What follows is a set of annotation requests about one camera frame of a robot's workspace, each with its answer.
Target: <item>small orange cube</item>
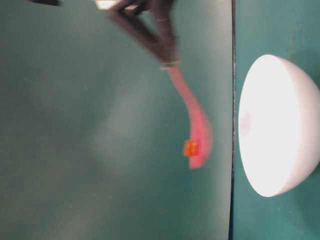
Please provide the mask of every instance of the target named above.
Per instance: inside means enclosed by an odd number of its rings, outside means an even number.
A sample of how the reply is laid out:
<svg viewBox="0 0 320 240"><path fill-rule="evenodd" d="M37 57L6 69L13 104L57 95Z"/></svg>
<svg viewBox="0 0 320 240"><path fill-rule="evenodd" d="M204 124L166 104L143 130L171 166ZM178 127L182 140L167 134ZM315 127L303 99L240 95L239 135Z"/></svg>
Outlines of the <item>small orange cube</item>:
<svg viewBox="0 0 320 240"><path fill-rule="evenodd" d="M198 143L193 140L186 140L184 142L183 154L186 157L193 157L198 154Z"/></svg>

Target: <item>green background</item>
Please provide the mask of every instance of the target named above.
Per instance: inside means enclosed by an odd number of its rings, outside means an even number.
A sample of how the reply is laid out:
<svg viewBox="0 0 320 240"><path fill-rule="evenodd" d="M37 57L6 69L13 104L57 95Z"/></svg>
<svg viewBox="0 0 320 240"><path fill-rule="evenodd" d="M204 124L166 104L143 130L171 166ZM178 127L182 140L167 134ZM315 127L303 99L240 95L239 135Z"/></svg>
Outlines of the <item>green background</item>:
<svg viewBox="0 0 320 240"><path fill-rule="evenodd" d="M237 110L246 74L264 54L292 61L320 85L319 9L318 0L235 1ZM276 197L261 197L247 181L236 144L233 238L320 239L319 183L320 167L297 188Z"/></svg>
<svg viewBox="0 0 320 240"><path fill-rule="evenodd" d="M173 18L214 131L195 171L167 72L92 1L1 3L0 239L228 239L231 2L178 0Z"/></svg>

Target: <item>dark edge line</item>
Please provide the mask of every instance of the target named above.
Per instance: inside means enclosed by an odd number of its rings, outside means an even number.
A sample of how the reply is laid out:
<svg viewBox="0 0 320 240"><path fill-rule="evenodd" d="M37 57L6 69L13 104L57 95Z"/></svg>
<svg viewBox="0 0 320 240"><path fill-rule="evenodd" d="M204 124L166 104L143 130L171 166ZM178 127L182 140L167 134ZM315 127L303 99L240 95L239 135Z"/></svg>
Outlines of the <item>dark edge line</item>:
<svg viewBox="0 0 320 240"><path fill-rule="evenodd" d="M233 240L234 220L234 181L235 181L235 150L236 150L236 0L231 0L232 9L232 169L231 169L231 199L229 217L229 237Z"/></svg>

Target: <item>green table surface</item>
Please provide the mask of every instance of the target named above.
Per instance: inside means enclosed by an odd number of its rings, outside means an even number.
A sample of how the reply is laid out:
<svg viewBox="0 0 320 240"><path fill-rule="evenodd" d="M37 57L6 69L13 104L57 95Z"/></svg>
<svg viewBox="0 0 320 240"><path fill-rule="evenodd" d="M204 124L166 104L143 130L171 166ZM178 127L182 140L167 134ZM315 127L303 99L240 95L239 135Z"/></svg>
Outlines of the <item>green table surface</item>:
<svg viewBox="0 0 320 240"><path fill-rule="evenodd" d="M264 54L292 61L320 85L319 9L318 0L235 1L237 110L246 74ZM318 167L297 188L276 197L261 197L245 176L237 143L233 239L319 240L319 182Z"/></svg>
<svg viewBox="0 0 320 240"><path fill-rule="evenodd" d="M178 0L172 15L214 131L194 171L168 73L91 0L1 3L1 240L228 239L231 2Z"/></svg>

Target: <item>white bowl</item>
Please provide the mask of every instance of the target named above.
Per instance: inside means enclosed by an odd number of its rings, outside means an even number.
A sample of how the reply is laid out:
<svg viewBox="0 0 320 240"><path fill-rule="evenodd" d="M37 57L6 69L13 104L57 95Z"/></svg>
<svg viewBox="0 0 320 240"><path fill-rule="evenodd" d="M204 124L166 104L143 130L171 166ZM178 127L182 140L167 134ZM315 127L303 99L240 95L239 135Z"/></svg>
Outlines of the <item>white bowl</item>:
<svg viewBox="0 0 320 240"><path fill-rule="evenodd" d="M272 197L305 180L320 160L320 92L295 64L263 55L243 85L238 135L245 174Z"/></svg>

